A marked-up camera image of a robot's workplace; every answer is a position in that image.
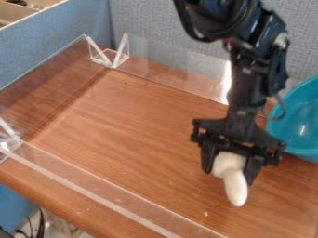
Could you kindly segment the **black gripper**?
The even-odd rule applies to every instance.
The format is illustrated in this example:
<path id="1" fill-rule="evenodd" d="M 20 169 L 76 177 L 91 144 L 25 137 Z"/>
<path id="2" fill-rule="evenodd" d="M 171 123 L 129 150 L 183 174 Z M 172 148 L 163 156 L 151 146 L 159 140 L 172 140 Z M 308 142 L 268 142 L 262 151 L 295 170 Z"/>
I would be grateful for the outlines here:
<path id="1" fill-rule="evenodd" d="M 201 170 L 209 174 L 220 152 L 232 152 L 246 157 L 243 176 L 251 186 L 262 167 L 278 165 L 286 143 L 256 125 L 256 115 L 266 103 L 228 106 L 220 119 L 193 119 L 189 140 L 201 150 Z"/>

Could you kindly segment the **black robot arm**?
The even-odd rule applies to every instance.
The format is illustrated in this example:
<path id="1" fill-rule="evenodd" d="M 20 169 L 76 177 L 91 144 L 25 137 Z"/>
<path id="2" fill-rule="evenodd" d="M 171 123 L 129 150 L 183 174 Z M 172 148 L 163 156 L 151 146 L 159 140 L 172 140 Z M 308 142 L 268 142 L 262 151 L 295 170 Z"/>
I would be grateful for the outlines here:
<path id="1" fill-rule="evenodd" d="M 284 21 L 260 0 L 172 0 L 187 35 L 196 41 L 221 41 L 229 54 L 232 85 L 221 119 L 195 119 L 191 140 L 201 148 L 201 170 L 216 167 L 216 156 L 246 158 L 243 176 L 256 179 L 264 165 L 280 162 L 286 142 L 256 126 L 267 98 L 286 87 L 290 47 Z"/>

